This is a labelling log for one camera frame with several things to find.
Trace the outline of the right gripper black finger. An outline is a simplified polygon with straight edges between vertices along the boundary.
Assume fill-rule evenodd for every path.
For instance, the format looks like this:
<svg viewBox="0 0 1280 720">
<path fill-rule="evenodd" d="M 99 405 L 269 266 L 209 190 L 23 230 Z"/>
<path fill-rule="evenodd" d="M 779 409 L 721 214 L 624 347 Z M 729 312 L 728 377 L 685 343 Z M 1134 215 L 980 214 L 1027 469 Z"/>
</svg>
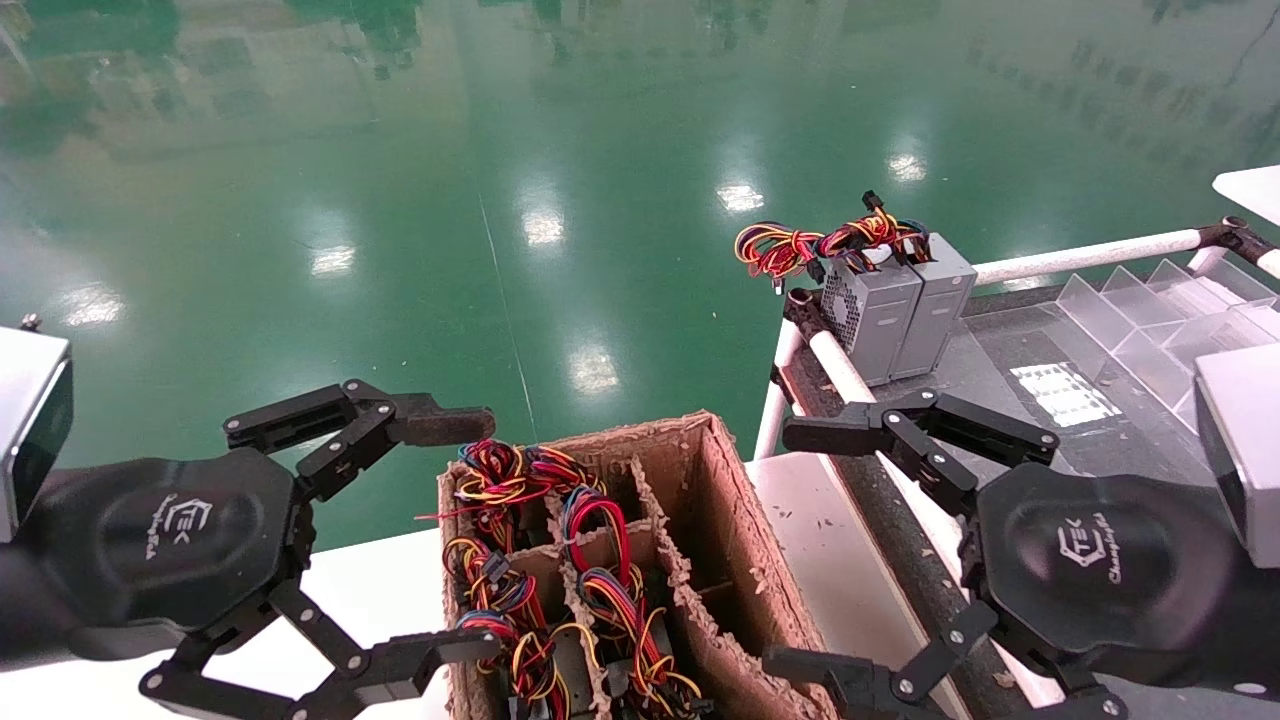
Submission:
<svg viewBox="0 0 1280 720">
<path fill-rule="evenodd" d="M 818 684 L 842 719 L 945 719 L 925 706 L 928 694 L 998 625 L 998 614 L 977 602 L 961 611 L 899 670 L 869 659 L 774 646 L 763 670 L 786 680 Z M 1007 715 L 1009 719 L 1128 719 L 1123 700 L 1080 674 L 1057 670 L 1064 701 Z"/>
<path fill-rule="evenodd" d="M 948 515 L 972 518 L 978 478 L 950 446 L 1004 468 L 1048 466 L 1059 437 L 964 398 L 922 389 L 888 402 L 850 402 L 836 416 L 791 416 L 783 421 L 783 446 L 842 457 L 882 454 Z"/>
</svg>

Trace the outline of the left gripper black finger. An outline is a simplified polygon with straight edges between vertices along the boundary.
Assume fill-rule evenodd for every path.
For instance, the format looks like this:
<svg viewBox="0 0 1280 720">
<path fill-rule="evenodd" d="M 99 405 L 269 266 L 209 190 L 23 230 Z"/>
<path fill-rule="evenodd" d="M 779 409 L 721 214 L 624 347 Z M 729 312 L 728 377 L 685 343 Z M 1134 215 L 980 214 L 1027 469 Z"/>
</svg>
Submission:
<svg viewBox="0 0 1280 720">
<path fill-rule="evenodd" d="M 276 619 L 285 620 L 332 665 L 315 689 L 293 700 L 205 676 L 216 653 Z M 374 705 L 424 696 L 447 664 L 494 659 L 499 650 L 499 639 L 480 630 L 397 635 L 362 648 L 297 580 L 291 580 L 251 596 L 228 618 L 187 634 L 172 657 L 145 675 L 140 693 L 174 714 L 197 719 L 356 719 Z"/>
<path fill-rule="evenodd" d="M 460 446 L 489 438 L 497 420 L 489 407 L 443 407 L 430 393 L 389 395 L 347 380 L 230 416 L 227 446 L 271 455 L 323 439 L 296 465 L 298 495 L 328 501 L 397 445 Z"/>
</svg>

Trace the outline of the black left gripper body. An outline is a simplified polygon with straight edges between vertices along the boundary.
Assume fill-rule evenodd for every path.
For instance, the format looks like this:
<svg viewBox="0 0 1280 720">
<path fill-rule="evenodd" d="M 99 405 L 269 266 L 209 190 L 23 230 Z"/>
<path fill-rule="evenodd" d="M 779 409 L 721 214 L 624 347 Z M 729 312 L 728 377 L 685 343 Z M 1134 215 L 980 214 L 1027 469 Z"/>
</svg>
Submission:
<svg viewBox="0 0 1280 720">
<path fill-rule="evenodd" d="M 54 471 L 3 546 L 3 666 L 114 662 L 180 643 L 282 570 L 294 478 L 268 456 Z"/>
</svg>

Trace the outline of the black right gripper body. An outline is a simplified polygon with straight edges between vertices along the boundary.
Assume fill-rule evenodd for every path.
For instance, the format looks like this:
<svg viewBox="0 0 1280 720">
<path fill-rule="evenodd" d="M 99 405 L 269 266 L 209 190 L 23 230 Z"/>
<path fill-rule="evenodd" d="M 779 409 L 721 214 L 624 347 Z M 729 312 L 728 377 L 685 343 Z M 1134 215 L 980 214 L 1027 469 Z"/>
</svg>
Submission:
<svg viewBox="0 0 1280 720">
<path fill-rule="evenodd" d="M 974 500 L 966 580 L 998 642 L 1039 674 L 1078 664 L 1142 685 L 1277 691 L 1277 571 L 1219 493 L 1020 465 Z"/>
</svg>

